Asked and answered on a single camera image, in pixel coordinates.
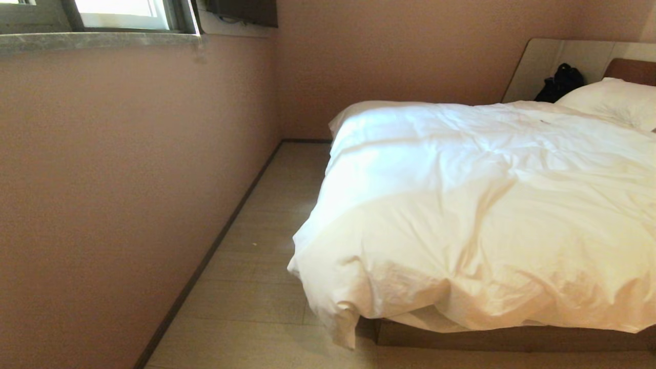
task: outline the window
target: window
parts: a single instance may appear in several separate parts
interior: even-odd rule
[[[189,0],[0,0],[0,33],[195,33]]]

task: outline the window sill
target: window sill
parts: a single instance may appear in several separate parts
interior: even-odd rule
[[[30,51],[88,49],[137,45],[178,45],[198,42],[186,33],[63,32],[0,35],[0,55]]]

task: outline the tile floor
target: tile floor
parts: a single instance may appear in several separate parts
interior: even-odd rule
[[[373,327],[358,348],[334,346],[287,273],[291,237],[312,210],[327,144],[285,143],[266,170],[147,369],[618,368],[656,369],[650,353],[483,353],[379,347]]]

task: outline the black bag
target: black bag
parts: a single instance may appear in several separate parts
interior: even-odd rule
[[[560,64],[556,75],[544,80],[544,88],[535,97],[535,101],[556,102],[570,91],[585,85],[585,79],[578,69],[569,64]]]

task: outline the beige wall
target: beige wall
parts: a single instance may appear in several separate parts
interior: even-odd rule
[[[131,368],[279,141],[270,40],[0,58],[0,366]]]
[[[362,100],[498,102],[532,37],[654,41],[654,3],[278,0],[283,135],[329,138]]]

